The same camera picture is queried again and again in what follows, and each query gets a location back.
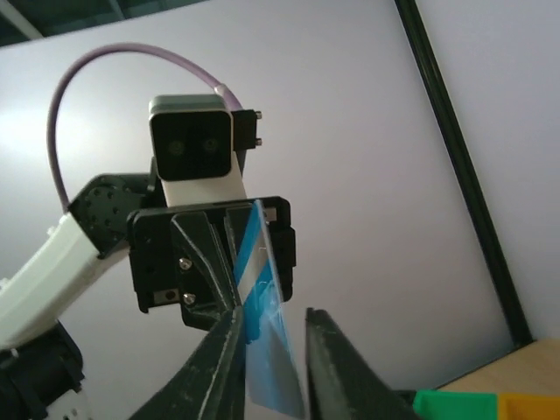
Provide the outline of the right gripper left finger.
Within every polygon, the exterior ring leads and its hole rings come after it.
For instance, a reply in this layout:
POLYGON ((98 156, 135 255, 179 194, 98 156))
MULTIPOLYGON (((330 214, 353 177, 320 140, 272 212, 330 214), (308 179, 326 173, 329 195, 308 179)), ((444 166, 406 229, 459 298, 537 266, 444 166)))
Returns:
POLYGON ((226 311, 183 367, 131 417, 136 420, 243 419, 245 326, 226 311))

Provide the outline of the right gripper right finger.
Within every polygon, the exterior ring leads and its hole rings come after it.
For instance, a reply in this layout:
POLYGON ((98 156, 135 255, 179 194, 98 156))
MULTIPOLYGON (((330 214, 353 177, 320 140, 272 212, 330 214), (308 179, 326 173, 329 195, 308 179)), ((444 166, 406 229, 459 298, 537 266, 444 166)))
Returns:
POLYGON ((311 419, 418 419, 365 362, 331 315, 308 308, 305 365, 311 419))

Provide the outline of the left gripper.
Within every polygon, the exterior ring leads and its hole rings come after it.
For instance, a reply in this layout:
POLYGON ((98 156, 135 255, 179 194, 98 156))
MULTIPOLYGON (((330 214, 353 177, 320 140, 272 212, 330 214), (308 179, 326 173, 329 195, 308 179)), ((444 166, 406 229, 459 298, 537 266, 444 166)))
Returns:
POLYGON ((233 266, 252 199, 152 208, 129 215, 129 263, 139 310, 181 305, 186 326, 210 329, 241 305, 233 266))

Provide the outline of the blue striped credit card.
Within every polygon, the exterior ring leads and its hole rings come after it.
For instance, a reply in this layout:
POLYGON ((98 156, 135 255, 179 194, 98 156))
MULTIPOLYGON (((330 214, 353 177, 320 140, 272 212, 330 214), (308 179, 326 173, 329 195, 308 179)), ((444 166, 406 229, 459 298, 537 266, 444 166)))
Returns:
POLYGON ((305 418, 276 259, 259 199, 250 205, 234 280, 244 310, 246 383, 252 403, 294 419, 305 418))

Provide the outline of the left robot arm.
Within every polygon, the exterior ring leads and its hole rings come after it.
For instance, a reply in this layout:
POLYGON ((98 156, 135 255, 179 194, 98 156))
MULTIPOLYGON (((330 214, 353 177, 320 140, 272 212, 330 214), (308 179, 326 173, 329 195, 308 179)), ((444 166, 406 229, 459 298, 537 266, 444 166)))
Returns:
POLYGON ((209 329, 217 300, 199 269, 174 250, 171 221, 199 213, 234 263, 242 245, 248 199, 237 175, 162 181, 154 174, 105 174, 68 206, 46 243, 1 282, 1 347, 22 347, 54 328, 60 315, 109 268, 129 259, 142 312, 183 303, 184 323, 209 329), (185 302, 193 294, 192 303, 185 302))

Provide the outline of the green storage bin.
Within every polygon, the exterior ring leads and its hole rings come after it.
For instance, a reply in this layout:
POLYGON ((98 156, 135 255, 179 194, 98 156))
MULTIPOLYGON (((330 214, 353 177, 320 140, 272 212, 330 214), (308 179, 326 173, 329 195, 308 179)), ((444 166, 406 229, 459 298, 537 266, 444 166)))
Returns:
POLYGON ((489 393, 423 390, 416 393, 413 409, 422 419, 496 420, 498 397, 489 393))

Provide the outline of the yellow bin left group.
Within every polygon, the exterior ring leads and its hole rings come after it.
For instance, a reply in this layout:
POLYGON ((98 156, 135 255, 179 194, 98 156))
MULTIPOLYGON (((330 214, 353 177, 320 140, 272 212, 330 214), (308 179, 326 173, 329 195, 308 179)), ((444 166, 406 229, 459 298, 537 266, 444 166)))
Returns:
POLYGON ((500 420, 559 420, 558 396, 501 393, 498 395, 500 420))

